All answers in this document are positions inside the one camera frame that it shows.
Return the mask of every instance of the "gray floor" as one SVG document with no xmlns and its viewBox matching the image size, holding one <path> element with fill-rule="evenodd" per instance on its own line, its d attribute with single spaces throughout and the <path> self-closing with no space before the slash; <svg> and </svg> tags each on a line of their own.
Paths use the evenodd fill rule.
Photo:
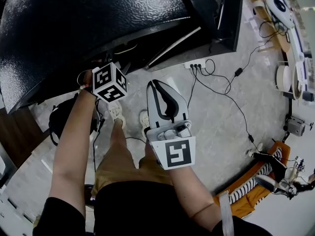
<svg viewBox="0 0 315 236">
<path fill-rule="evenodd" d="M 255 26 L 253 29 L 253 26 L 253 21 L 249 16 L 243 14 L 237 52 L 211 57 L 216 63 L 216 74 L 232 78 L 237 68 L 247 64 L 250 52 L 261 44 L 257 42 L 254 32 L 257 29 Z M 260 142 L 268 144 L 271 138 L 280 139 L 284 135 L 282 126 L 288 111 L 288 103 L 279 91 L 274 90 L 277 61 L 281 59 L 279 51 L 255 52 L 250 66 L 234 80 L 229 93 L 229 96 L 235 99 L 244 112 L 248 131 L 254 137 L 256 144 Z M 207 69 L 212 71 L 211 62 L 207 63 Z M 219 92 L 223 92 L 227 86 L 222 78 L 201 77 L 201 75 L 198 77 Z M 138 70 L 129 74 L 127 78 L 130 82 L 129 96 L 121 102 L 127 119 L 125 134 L 127 137 L 136 138 L 141 138 L 138 115 L 141 110 L 146 109 L 146 85 L 150 80 L 159 79 L 171 86 L 175 85 L 187 100 L 193 83 L 191 71 L 184 69 L 181 64 L 152 73 Z M 72 96 L 73 93 L 59 96 L 39 106 L 31 107 L 43 130 L 48 127 L 52 106 Z M 108 149 L 110 131 L 113 126 L 105 103 L 100 104 L 100 110 L 104 113 L 106 122 L 96 142 L 97 165 Z M 246 133 L 245 121 L 232 100 L 212 93 L 199 83 L 194 89 L 189 118 L 193 124 L 192 133 L 197 139 L 196 164 L 193 169 L 206 187 L 213 191 L 251 161 L 245 155 L 245 151 L 252 148 Z M 144 155 L 144 144 L 129 139 L 128 147 L 137 165 Z M 48 138 L 18 170 L 4 191 L 4 194 L 9 196 L 31 219 L 35 219 L 41 213 L 47 198 L 54 153 L 55 147 Z M 86 183 L 93 184 L 93 182 L 94 167 L 92 148 L 90 148 Z M 88 210 L 87 231 L 92 230 L 93 212 Z"/>
</svg>

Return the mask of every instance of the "black shirt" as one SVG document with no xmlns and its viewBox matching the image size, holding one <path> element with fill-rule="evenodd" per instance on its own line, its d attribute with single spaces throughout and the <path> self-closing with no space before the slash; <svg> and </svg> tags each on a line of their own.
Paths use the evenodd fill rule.
<svg viewBox="0 0 315 236">
<path fill-rule="evenodd" d="M 222 236 L 222 223 L 213 232 L 188 218 L 171 185 L 129 181 L 102 188 L 94 205 L 96 236 L 193 234 Z M 264 229 L 233 217 L 235 235 L 270 235 Z M 34 236 L 85 235 L 83 215 L 68 203 L 48 198 Z"/>
</svg>

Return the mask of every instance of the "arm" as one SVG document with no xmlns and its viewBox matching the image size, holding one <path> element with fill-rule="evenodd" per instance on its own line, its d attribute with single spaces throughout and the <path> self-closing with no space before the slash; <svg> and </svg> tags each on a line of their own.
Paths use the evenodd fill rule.
<svg viewBox="0 0 315 236">
<path fill-rule="evenodd" d="M 220 208 L 191 167 L 170 170 L 172 182 L 182 207 L 198 225 L 212 231 L 221 221 Z"/>
<path fill-rule="evenodd" d="M 49 197 L 61 199 L 85 217 L 84 181 L 95 96 L 82 91 L 69 115 L 58 144 Z"/>
</svg>

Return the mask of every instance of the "khaki shorts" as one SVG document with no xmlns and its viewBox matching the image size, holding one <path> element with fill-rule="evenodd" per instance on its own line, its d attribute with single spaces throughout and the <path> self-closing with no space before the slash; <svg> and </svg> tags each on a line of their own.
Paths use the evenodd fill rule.
<svg viewBox="0 0 315 236">
<path fill-rule="evenodd" d="M 125 146 L 114 143 L 95 173 L 92 196 L 95 197 L 101 188 L 111 183 L 125 181 L 150 181 L 172 185 L 168 171 L 157 164 L 153 152 L 152 155 L 145 156 L 139 161 L 139 169 L 137 169 L 130 151 Z"/>
</svg>

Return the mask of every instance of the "white power strip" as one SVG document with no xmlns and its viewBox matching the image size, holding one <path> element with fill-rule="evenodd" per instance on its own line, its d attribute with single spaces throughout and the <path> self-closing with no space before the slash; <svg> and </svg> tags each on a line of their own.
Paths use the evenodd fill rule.
<svg viewBox="0 0 315 236">
<path fill-rule="evenodd" d="M 201 65 L 201 68 L 206 68 L 206 60 L 205 59 L 195 59 L 192 61 L 188 61 L 184 63 L 186 69 L 191 69 L 192 66 L 196 68 L 195 66 L 199 67 Z"/>
</svg>

